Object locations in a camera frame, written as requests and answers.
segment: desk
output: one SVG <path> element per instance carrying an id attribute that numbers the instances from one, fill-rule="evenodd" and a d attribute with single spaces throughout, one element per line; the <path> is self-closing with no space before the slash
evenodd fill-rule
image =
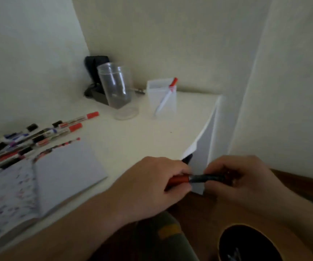
<path id="1" fill-rule="evenodd" d="M 171 120 L 152 118 L 147 96 L 138 99 L 140 114 L 126 121 L 115 120 L 113 109 L 88 99 L 73 103 L 67 110 L 58 110 L 63 121 L 94 111 L 99 111 L 100 116 L 84 121 L 82 129 L 54 141 L 39 151 L 81 137 L 90 144 L 108 177 L 27 229 L 1 251 L 41 231 L 90 197 L 105 191 L 143 157 L 182 159 L 191 154 L 211 121 L 218 99 L 218 95 L 177 92 L 177 115 Z"/>

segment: notebook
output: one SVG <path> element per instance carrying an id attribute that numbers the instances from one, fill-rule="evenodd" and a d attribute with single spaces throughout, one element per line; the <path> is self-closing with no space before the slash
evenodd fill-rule
<path id="1" fill-rule="evenodd" d="M 0 173 L 0 247 L 107 177 L 84 141 L 24 159 Z"/>

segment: white wall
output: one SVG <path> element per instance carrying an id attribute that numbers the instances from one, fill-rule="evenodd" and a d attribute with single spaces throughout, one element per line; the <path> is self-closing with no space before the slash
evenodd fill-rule
<path id="1" fill-rule="evenodd" d="M 270 2 L 73 0 L 90 53 L 127 63 L 136 86 L 176 76 L 179 90 L 224 94 L 213 157 L 227 152 Z"/>
<path id="2" fill-rule="evenodd" d="M 273 0 L 231 153 L 313 178 L 313 0 Z"/>
<path id="3" fill-rule="evenodd" d="M 81 97 L 88 54 L 71 0 L 0 0 L 0 134 Z"/>

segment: right hand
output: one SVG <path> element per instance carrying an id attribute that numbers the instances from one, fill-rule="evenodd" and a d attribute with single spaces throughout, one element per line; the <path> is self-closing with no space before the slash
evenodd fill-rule
<path id="1" fill-rule="evenodd" d="M 297 197 L 285 187 L 273 172 L 256 156 L 222 156 L 211 162 L 205 174 L 223 167 L 237 171 L 241 178 L 233 187 L 217 181 L 207 181 L 205 190 L 244 206 L 266 217 L 285 221 Z"/>

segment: hand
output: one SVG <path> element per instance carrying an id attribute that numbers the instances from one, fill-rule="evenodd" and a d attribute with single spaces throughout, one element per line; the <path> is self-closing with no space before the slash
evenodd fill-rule
<path id="1" fill-rule="evenodd" d="M 208 181 L 207 192 L 272 219 L 288 218 L 297 195 L 285 187 L 263 161 L 256 156 L 222 156 L 211 162 L 204 173 L 215 173 L 223 167 L 237 171 L 241 178 L 234 181 L 233 187 Z"/>
<path id="2" fill-rule="evenodd" d="M 145 157 L 128 169 L 106 193 L 122 225 L 152 217 L 182 199 L 191 185 L 165 191 L 169 179 L 190 173 L 187 164 L 168 158 Z"/>

